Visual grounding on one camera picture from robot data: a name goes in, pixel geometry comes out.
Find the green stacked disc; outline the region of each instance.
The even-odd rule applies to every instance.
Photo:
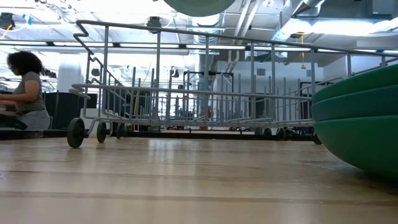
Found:
[[[330,85],[312,101],[315,131],[330,152],[398,179],[398,65]]]

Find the wooden floor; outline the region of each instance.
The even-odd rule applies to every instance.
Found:
[[[312,142],[0,142],[0,223],[398,223],[396,185]]]

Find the ceiling light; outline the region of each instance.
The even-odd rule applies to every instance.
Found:
[[[0,41],[0,45],[47,45],[47,43],[46,42],[40,42],[40,41],[3,40],[3,41]]]
[[[398,54],[398,50],[385,50],[383,51],[385,54]]]
[[[344,53],[344,52],[340,52],[337,50],[324,50],[324,49],[318,49],[317,52],[319,52],[319,53]]]
[[[54,42],[56,46],[68,46],[68,47],[82,47],[81,43],[79,42]],[[90,43],[85,42],[87,47],[104,47],[105,43]]]
[[[271,51],[271,47],[254,47],[254,50],[258,51]],[[275,51],[278,52],[310,52],[310,48],[303,48],[303,47],[275,47]]]
[[[136,48],[156,48],[157,44],[120,44],[120,47],[136,47]],[[180,46],[178,44],[161,44],[160,48],[163,49],[177,49]]]
[[[355,49],[355,50],[360,52],[371,52],[371,53],[375,53],[377,51],[377,50],[361,50],[361,49]]]
[[[275,4],[275,1],[274,0],[264,0],[263,2],[262,2],[262,6],[264,6],[264,7],[271,7],[271,6],[273,6]]]
[[[206,49],[206,45],[203,44],[188,44],[188,49]],[[210,50],[244,50],[246,46],[235,46],[235,45],[209,45]]]

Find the wire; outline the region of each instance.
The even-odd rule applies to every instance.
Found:
[[[12,28],[12,24],[8,26],[7,30],[3,33],[3,35],[2,35],[1,38],[0,38],[0,40],[3,40],[3,39],[6,37],[8,31],[9,31],[11,28]]]

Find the cart wheel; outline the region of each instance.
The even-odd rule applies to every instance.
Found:
[[[106,123],[101,121],[97,127],[97,140],[99,143],[105,142],[106,134],[108,130],[106,130]]]
[[[72,148],[79,148],[85,138],[85,123],[80,118],[73,118],[68,126],[67,140]]]
[[[123,125],[122,130],[123,130],[122,136],[123,136],[124,138],[126,138],[126,137],[127,137],[127,134],[129,133],[129,127],[127,126],[127,124],[124,124],[124,125]]]
[[[123,127],[122,127],[122,124],[118,124],[118,125],[116,126],[116,138],[117,138],[117,139],[120,139],[120,138],[122,137],[122,135],[123,135]]]
[[[264,130],[264,136],[266,137],[266,139],[270,139],[272,137],[272,130],[271,128],[266,128]]]
[[[286,138],[286,131],[284,128],[278,128],[276,132],[276,140],[283,141]]]
[[[317,145],[322,145],[321,140],[319,140],[318,135],[317,135],[315,132],[313,132],[313,133],[311,134],[311,139],[312,139],[312,141],[313,141],[315,144],[317,144]]]

